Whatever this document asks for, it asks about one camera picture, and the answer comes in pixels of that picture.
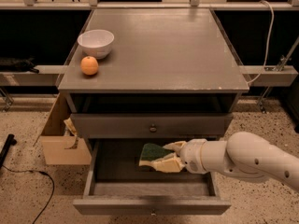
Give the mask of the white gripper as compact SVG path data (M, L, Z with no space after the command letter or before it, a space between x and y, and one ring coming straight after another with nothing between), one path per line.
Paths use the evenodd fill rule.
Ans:
M184 167L191 174L203 175L206 173L201 160L201 149L206 139L193 139L188 142L177 141L164 145L164 149L175 153L178 156L172 156L157 161L152 165L156 171L163 173L179 173Z

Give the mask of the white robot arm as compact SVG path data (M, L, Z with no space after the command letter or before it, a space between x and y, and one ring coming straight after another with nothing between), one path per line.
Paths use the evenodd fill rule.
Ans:
M175 142L163 149L170 153L152 162L157 171L217 172L257 183L273 178L299 191L299 159L254 133L234 133L226 141L193 139Z

